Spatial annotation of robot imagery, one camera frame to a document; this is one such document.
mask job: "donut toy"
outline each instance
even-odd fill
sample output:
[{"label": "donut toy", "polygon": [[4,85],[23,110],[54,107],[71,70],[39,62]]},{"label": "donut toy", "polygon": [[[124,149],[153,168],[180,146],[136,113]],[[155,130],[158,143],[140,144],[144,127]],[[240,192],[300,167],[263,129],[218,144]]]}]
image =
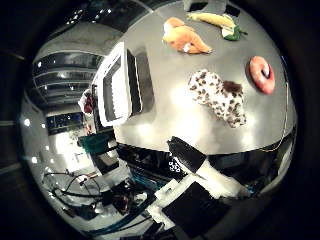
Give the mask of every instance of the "donut toy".
[{"label": "donut toy", "polygon": [[265,94],[273,93],[275,78],[270,64],[263,57],[255,56],[251,58],[249,68],[256,86]]}]

